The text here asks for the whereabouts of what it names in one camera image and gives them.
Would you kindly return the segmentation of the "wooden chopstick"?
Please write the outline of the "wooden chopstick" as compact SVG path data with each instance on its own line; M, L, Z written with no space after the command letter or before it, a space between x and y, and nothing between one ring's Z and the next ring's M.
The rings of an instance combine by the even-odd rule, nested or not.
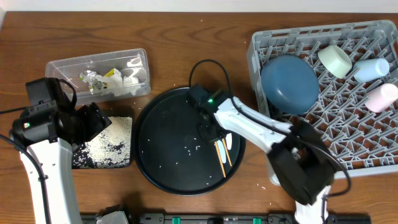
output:
M219 162L220 162L221 171L222 171L223 177L225 178L225 177L226 177L226 173L225 173L223 161L222 161L222 159L221 159L220 148L219 148L217 142L214 142L214 145L215 145L215 148L216 148L216 151L217 151L218 160L219 160Z
M221 142L223 144L223 148L224 148L224 153L226 155L226 159L227 159L229 165L232 166L232 162L231 162L231 159L230 159L230 156L229 156L228 147L227 147L225 139L222 139Z

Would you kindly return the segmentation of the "white plastic knife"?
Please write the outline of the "white plastic knife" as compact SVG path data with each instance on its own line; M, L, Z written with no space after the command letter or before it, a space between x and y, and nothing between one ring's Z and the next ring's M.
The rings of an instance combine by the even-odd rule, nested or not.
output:
M227 150L231 150L231 148L232 148L232 140L233 140L232 139L232 134L231 133L227 134L226 137L225 137Z

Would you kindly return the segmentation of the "clear plastic wrapper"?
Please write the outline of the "clear plastic wrapper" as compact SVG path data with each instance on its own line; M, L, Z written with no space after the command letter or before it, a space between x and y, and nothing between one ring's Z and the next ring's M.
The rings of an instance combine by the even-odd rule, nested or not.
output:
M88 84L90 93L94 93L95 90L101 90L104 88L104 84L97 79L97 76L97 72L92 70L86 70L79 74L80 80Z

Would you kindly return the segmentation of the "white tissue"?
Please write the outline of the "white tissue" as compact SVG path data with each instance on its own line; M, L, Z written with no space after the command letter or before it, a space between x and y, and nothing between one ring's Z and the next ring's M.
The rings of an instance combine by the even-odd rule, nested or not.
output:
M115 74L111 77L98 75L97 79L105 85L102 94L113 94L115 97L121 96L123 90L123 78L119 70L115 70Z
M123 86L125 87L126 92L135 95L137 90L140 89L141 84L139 83L139 80L136 77L131 75L129 77L124 77Z

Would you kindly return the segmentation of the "dark blue bowl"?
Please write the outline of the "dark blue bowl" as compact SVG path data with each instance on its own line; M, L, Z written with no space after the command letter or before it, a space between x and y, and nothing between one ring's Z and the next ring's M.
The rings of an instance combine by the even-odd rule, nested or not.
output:
M267 99L280 111L304 114L318 100L319 83L312 67L293 55L268 61L261 71Z

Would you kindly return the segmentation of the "mint green bowl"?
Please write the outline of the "mint green bowl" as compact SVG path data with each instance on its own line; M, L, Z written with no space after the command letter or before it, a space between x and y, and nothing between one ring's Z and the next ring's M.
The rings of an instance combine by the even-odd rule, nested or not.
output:
M337 45L329 45L318 52L323 66L336 78L344 78L352 68L352 61Z

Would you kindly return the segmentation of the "light blue cup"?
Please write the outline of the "light blue cup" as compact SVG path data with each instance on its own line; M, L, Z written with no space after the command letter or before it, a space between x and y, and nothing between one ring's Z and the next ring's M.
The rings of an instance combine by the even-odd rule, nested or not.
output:
M390 69L388 61L384 58L361 60L354 64L354 68L358 69L354 78L360 83L384 77Z

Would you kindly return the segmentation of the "pink cup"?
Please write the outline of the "pink cup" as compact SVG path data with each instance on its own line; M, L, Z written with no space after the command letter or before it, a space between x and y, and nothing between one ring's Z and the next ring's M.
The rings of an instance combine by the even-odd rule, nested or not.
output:
M367 109L380 113L397 100L397 86L385 83L371 90L366 96L368 98L368 101L365 102Z

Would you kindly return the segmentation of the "light blue spoon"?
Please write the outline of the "light blue spoon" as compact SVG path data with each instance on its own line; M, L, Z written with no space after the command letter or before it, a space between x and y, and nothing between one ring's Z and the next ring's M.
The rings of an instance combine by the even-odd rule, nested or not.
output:
M225 152L225 148L224 148L224 144L221 140L217 141L217 145L218 145L218 149L220 152L220 157L221 157L221 161L222 163L226 163L227 158L226 158L226 152Z

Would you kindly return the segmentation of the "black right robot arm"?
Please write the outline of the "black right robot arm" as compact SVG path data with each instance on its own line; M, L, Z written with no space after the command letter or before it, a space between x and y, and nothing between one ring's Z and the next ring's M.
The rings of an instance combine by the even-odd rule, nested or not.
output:
M267 117L233 96L231 87L212 93L189 83L187 98L199 115L203 139L217 143L236 133L265 152L280 186L295 200L298 223L326 223L328 199L351 190L347 176L346 189L330 191L335 174L348 171L307 122L289 124Z

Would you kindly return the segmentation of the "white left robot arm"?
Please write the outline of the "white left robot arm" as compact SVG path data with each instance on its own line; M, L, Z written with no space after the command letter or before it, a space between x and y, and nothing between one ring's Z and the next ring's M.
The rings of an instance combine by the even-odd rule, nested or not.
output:
M30 106L22 107L9 136L1 139L21 154L36 223L81 223L72 177L72 155L106 129L111 120L96 103L76 109L63 80L26 83Z

